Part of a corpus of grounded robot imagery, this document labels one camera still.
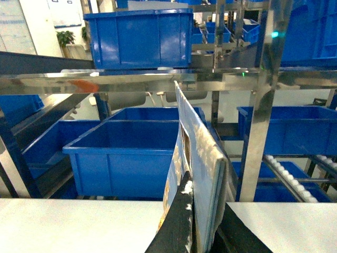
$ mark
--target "metal pole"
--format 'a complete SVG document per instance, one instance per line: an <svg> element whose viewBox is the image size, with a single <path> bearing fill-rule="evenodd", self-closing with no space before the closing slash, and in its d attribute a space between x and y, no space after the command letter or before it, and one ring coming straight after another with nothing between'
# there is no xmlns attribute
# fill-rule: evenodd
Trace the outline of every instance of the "metal pole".
<svg viewBox="0 0 337 253"><path fill-rule="evenodd" d="M111 109L108 103L109 97L107 93L95 93L98 115L103 121L111 115Z"/></svg>
<svg viewBox="0 0 337 253"><path fill-rule="evenodd" d="M244 141L241 202L254 201L292 0L270 0L252 124Z"/></svg>
<svg viewBox="0 0 337 253"><path fill-rule="evenodd" d="M89 14L92 13L91 5L89 0L81 0L81 7L82 7L82 12L83 14ZM86 35L88 37L88 42L90 43L91 41L91 36L90 36L90 28L89 28L89 23L88 21L84 21L85 28L86 28Z"/></svg>
<svg viewBox="0 0 337 253"><path fill-rule="evenodd" d="M241 0L240 8L237 10L236 21L235 21L236 23L235 25L236 48L239 47L239 42L242 36L244 9L245 9L245 0Z"/></svg>
<svg viewBox="0 0 337 253"><path fill-rule="evenodd" d="M217 0L216 2L216 18L215 18L215 48L214 48L214 64L213 67L219 67L219 61L223 58L222 43L223 31L225 29L225 8L226 0ZM213 127L217 125L217 115L219 111L219 91L212 92L212 111L211 124Z"/></svg>
<svg viewBox="0 0 337 253"><path fill-rule="evenodd" d="M223 31L225 29L225 8L226 0L217 0L215 17L215 48L214 48L214 68L219 67L222 55Z"/></svg>

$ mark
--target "potted plant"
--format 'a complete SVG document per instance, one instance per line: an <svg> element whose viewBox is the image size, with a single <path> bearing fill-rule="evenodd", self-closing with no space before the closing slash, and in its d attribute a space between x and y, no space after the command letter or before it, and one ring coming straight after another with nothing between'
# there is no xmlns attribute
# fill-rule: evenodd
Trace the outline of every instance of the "potted plant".
<svg viewBox="0 0 337 253"><path fill-rule="evenodd" d="M83 26L82 29L81 29L81 37L85 41L86 50L87 50L89 48L89 38L88 38L88 33L87 33L87 30L86 30L85 26Z"/></svg>
<svg viewBox="0 0 337 253"><path fill-rule="evenodd" d="M57 32L57 40L63 51L64 57L70 58L69 52L66 48L66 44L74 44L75 35L70 31Z"/></svg>

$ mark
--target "wall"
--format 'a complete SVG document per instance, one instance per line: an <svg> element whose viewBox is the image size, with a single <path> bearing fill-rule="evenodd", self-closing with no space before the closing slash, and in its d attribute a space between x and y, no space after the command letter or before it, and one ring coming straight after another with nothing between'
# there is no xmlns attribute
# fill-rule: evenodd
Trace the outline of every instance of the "wall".
<svg viewBox="0 0 337 253"><path fill-rule="evenodd" d="M74 35L75 35L75 44L80 44L82 46L84 46L84 49L89 49L87 43L82 39L82 36L81 36L81 29L82 27L85 26L84 24L84 20L83 20L83 12L82 12L82 7L81 7L81 2L80 0L77 0L76 1L77 3L77 7L78 9L80 10L79 13L80 13L80 18L82 20L82 24L81 26L71 26L71 27L64 27L64 28L55 28L55 30L57 32L61 32L61 31L70 31L70 32L73 32Z"/></svg>
<svg viewBox="0 0 337 253"><path fill-rule="evenodd" d="M0 1L0 51L36 54L19 0Z"/></svg>
<svg viewBox="0 0 337 253"><path fill-rule="evenodd" d="M19 0L38 55L62 57L46 0Z"/></svg>

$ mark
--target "blue plastic bin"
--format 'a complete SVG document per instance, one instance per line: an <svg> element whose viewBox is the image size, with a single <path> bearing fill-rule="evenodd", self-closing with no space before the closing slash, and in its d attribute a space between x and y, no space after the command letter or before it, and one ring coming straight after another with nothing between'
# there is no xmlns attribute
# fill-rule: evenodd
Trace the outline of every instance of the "blue plastic bin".
<svg viewBox="0 0 337 253"><path fill-rule="evenodd" d="M252 107L238 107L239 134L248 138ZM273 107L265 154L337 154L337 111L320 106Z"/></svg>
<svg viewBox="0 0 337 253"><path fill-rule="evenodd" d="M76 184L72 183L65 193L60 196L60 199L76 199L77 196Z"/></svg>
<svg viewBox="0 0 337 253"><path fill-rule="evenodd" d="M199 27L194 27L192 30L192 44L202 44L202 31Z"/></svg>
<svg viewBox="0 0 337 253"><path fill-rule="evenodd" d="M215 43L215 22L206 23L206 38L208 43ZM223 42L228 43L231 38L231 32L225 27L223 32Z"/></svg>
<svg viewBox="0 0 337 253"><path fill-rule="evenodd" d="M106 121L63 148L77 192L163 198L178 121Z"/></svg>
<svg viewBox="0 0 337 253"><path fill-rule="evenodd" d="M198 5L202 3L202 0L177 0L177 2L189 5Z"/></svg>
<svg viewBox="0 0 337 253"><path fill-rule="evenodd" d="M97 69L187 67L192 9L85 14Z"/></svg>
<svg viewBox="0 0 337 253"><path fill-rule="evenodd" d="M236 174L240 174L241 162L232 162ZM309 178L301 168L299 168L293 162L281 162L290 174L295 178ZM259 178L275 178L274 173L267 167L266 164L261 164L261 170ZM303 183L306 190L308 190L312 196L317 198L319 202L331 202L329 197L320 189L315 183ZM255 202L297 202L297 200L291 195L288 189L282 183L266 183L261 182L257 184Z"/></svg>
<svg viewBox="0 0 337 253"><path fill-rule="evenodd" d="M294 0L282 66L337 66L336 0Z"/></svg>
<svg viewBox="0 0 337 253"><path fill-rule="evenodd" d="M194 108L203 122L206 122L205 114L201 108ZM124 108L113 115L108 120L179 120L177 107L136 107Z"/></svg>
<svg viewBox="0 0 337 253"><path fill-rule="evenodd" d="M66 120L53 124L23 151L33 178L67 156L62 152L63 146L99 124L99 120Z"/></svg>
<svg viewBox="0 0 337 253"><path fill-rule="evenodd" d="M251 25L243 25L242 27L242 39L243 41L256 43L259 40L260 25L258 22L251 20Z"/></svg>
<svg viewBox="0 0 337 253"><path fill-rule="evenodd" d="M13 127L44 105L38 95L1 95L0 106L9 126Z"/></svg>

